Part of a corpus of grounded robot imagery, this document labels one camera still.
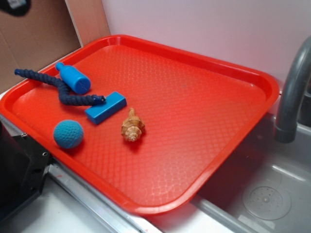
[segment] black object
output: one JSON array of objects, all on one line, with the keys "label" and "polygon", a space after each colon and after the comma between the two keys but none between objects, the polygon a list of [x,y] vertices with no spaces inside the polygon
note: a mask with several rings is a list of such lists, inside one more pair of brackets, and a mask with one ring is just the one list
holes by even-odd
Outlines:
[{"label": "black object", "polygon": [[31,0],[0,0],[0,10],[13,16],[24,16],[31,7]]},{"label": "black object", "polygon": [[311,36],[298,50],[286,79],[274,124],[273,133],[276,141],[281,143],[294,141],[297,120],[303,122],[310,117],[311,101],[308,94],[308,91],[311,91],[310,80]]},{"label": "black object", "polygon": [[71,88],[66,83],[64,83],[61,79],[52,77],[48,74],[42,74],[27,69],[16,69],[14,73],[23,78],[40,81],[42,83],[46,83],[57,87],[59,93],[58,98],[65,105],[89,106],[103,103],[106,100],[104,96],[97,96],[97,95],[91,96],[70,95],[69,93],[71,91]]},{"label": "black object", "polygon": [[0,224],[42,192],[50,153],[28,135],[12,137],[0,122]]}]

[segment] cardboard box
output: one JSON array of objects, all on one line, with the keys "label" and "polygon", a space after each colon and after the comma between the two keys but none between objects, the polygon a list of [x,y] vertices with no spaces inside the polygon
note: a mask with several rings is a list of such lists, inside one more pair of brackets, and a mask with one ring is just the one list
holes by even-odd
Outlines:
[{"label": "cardboard box", "polygon": [[80,47],[64,0],[32,1],[27,15],[0,12],[0,22],[0,93],[22,80],[16,68],[39,71]]}]

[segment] blue bottle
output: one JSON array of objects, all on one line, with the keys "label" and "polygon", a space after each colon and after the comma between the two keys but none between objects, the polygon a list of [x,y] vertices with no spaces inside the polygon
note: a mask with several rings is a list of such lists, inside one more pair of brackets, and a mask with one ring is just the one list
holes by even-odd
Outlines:
[{"label": "blue bottle", "polygon": [[72,66],[59,62],[55,68],[59,71],[61,79],[77,94],[85,94],[91,88],[90,79]]}]

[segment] sink basin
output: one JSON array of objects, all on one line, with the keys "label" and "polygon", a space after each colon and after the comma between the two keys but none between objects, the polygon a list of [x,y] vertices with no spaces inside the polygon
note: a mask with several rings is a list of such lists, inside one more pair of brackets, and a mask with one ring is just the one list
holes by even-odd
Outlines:
[{"label": "sink basin", "polygon": [[309,233],[311,131],[298,126],[296,140],[282,144],[273,120],[267,114],[198,195],[249,230]]}]

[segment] gray faucet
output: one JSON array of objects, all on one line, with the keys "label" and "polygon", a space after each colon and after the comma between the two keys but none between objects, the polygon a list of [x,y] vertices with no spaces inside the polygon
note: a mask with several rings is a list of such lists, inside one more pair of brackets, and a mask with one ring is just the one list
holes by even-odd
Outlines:
[{"label": "gray faucet", "polygon": [[294,141],[297,121],[311,126],[311,36],[301,45],[287,76],[274,124],[278,142]]}]

